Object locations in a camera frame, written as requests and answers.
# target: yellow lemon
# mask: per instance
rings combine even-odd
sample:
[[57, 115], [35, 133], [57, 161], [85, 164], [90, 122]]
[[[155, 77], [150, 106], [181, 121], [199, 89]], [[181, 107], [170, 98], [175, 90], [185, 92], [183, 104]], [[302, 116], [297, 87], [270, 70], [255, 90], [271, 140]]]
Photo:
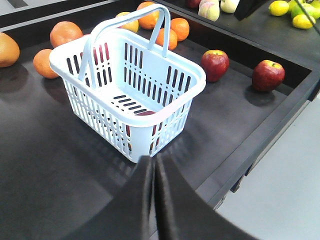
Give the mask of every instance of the yellow lemon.
[[[128, 12], [128, 11], [123, 11], [123, 12], [118, 13], [115, 17], [118, 18], [118, 17], [124, 16], [124, 15], [127, 15], [129, 13], [130, 12]], [[131, 32], [137, 33], [139, 30], [139, 22], [138, 22], [138, 20], [134, 20], [134, 21], [131, 21], [125, 25], [120, 26], [120, 28], [127, 29]]]
[[[310, 16], [313, 23], [316, 23], [316, 20], [313, 16]], [[310, 29], [312, 28], [312, 23], [309, 21], [308, 17], [304, 14], [299, 14], [292, 19], [292, 25], [298, 29]]]
[[269, 12], [273, 16], [285, 15], [289, 10], [289, 4], [283, 0], [273, 1], [269, 5]]

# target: apple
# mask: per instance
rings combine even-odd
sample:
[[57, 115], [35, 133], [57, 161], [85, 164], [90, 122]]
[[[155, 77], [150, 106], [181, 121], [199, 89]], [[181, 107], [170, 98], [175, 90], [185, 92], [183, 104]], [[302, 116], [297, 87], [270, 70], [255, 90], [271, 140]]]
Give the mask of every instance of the apple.
[[[155, 113], [156, 112], [149, 110], [149, 111], [140, 112], [140, 113], [136, 114], [136, 116], [147, 116], [147, 115], [152, 115], [152, 114], [155, 114]], [[126, 130], [126, 134], [130, 137], [130, 127], [128, 125], [125, 126], [125, 130]], [[156, 130], [157, 130], [157, 126], [154, 125], [153, 126], [153, 130], [152, 130], [152, 135], [155, 135]]]
[[199, 7], [201, 0], [185, 0], [185, 5], [190, 9], [196, 9]]
[[229, 57], [222, 50], [208, 50], [201, 58], [201, 67], [208, 82], [218, 81], [229, 68]]
[[252, 86], [259, 92], [270, 92], [279, 86], [285, 79], [285, 69], [281, 64], [263, 60], [254, 68]]

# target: plastic basket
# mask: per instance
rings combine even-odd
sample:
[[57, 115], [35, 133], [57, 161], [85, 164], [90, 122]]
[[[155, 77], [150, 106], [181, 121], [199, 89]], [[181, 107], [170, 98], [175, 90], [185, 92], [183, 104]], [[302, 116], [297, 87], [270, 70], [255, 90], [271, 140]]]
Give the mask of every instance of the plastic basket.
[[[154, 11], [159, 19], [150, 40], [118, 28]], [[161, 47], [155, 41], [163, 21]], [[192, 99], [206, 85], [200, 66], [168, 50], [169, 30], [168, 9], [153, 4], [103, 21], [50, 54], [74, 113], [134, 163], [183, 130]], [[146, 111], [155, 113], [137, 115]]]

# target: basket slot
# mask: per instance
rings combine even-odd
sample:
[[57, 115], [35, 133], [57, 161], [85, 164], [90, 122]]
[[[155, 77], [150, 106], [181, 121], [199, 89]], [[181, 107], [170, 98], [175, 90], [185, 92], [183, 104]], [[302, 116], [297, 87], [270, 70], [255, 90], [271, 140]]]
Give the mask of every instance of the basket slot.
[[129, 45], [127, 42], [124, 43], [124, 60], [130, 64], [139, 67], [143, 67], [143, 51], [139, 50], [133, 45]]
[[104, 63], [105, 60], [108, 61], [110, 59], [107, 42], [93, 47], [93, 58], [94, 58], [94, 64], [96, 66], [99, 63]]
[[112, 101], [111, 103], [124, 112], [139, 114], [147, 111], [145, 106], [125, 94], [115, 96], [113, 99], [115, 101]]

